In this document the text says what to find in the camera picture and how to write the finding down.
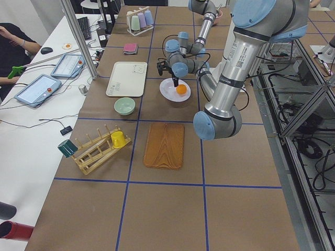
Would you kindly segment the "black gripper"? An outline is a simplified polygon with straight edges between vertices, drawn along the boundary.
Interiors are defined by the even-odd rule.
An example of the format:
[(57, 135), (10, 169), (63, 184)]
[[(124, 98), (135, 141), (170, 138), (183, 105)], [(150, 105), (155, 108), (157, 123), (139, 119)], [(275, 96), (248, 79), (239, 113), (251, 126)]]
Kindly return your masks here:
[(170, 73), (172, 75), (172, 80), (173, 80), (174, 87), (178, 87), (178, 85), (179, 85), (179, 78), (177, 76), (175, 76), (175, 74), (174, 74), (174, 72), (172, 70), (170, 70)]

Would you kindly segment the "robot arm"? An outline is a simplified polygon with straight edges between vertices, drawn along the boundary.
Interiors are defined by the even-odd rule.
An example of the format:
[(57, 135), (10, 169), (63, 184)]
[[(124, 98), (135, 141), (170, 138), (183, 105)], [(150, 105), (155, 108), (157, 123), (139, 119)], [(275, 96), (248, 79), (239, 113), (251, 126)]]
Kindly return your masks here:
[(166, 60), (175, 78), (194, 74), (208, 99), (203, 111), (194, 115), (193, 126), (203, 140), (229, 138), (242, 126), (235, 101), (260, 48), (269, 42), (290, 42), (307, 30), (309, 1), (234, 1), (232, 3), (234, 41), (220, 76), (215, 79), (207, 65), (187, 54), (199, 54), (216, 19), (211, 1), (189, 1), (191, 11), (203, 15), (199, 36), (190, 43), (186, 35), (166, 42)]
[(205, 53), (207, 37), (217, 18), (217, 8), (214, 3), (209, 0), (191, 0), (188, 1), (188, 9), (194, 13), (202, 15), (203, 21), (200, 32), (193, 43), (189, 42), (189, 35), (187, 32), (179, 32), (177, 39), (170, 39), (165, 43), (164, 49), (166, 54), (179, 52), (183, 55), (200, 55), (201, 53)]

